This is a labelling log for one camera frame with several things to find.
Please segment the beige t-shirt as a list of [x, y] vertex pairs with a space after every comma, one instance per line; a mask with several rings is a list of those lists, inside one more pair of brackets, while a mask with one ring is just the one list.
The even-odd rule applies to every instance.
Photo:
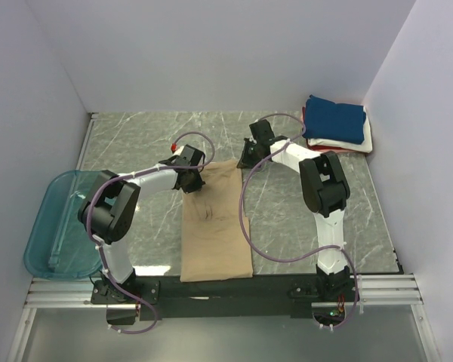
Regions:
[[184, 283], [253, 276], [251, 247], [239, 211], [242, 172], [237, 160], [214, 162], [202, 171], [202, 189], [183, 195], [181, 271]]

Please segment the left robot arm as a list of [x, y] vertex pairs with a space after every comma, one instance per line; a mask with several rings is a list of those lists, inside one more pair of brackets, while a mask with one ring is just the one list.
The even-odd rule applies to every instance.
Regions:
[[141, 195], [168, 190], [185, 193], [201, 190], [204, 181], [199, 165], [205, 153], [190, 145], [181, 146], [173, 155], [139, 173], [118, 175], [99, 172], [78, 211], [79, 222], [92, 236], [103, 264], [103, 282], [127, 293], [139, 295], [140, 287], [128, 256], [126, 242]]

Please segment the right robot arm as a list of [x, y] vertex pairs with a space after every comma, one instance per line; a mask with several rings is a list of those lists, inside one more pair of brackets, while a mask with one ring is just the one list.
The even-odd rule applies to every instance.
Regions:
[[318, 248], [303, 256], [276, 259], [254, 246], [244, 222], [240, 222], [245, 240], [258, 255], [273, 262], [292, 263], [317, 255], [317, 295], [327, 299], [344, 293], [350, 286], [350, 272], [354, 267], [344, 248], [344, 211], [350, 187], [338, 156], [335, 152], [313, 151], [299, 146], [293, 139], [276, 136], [266, 117], [249, 124], [249, 128], [251, 136], [244, 139], [237, 167], [250, 170], [247, 179], [267, 161], [295, 171], [300, 178], [304, 203], [314, 216]]

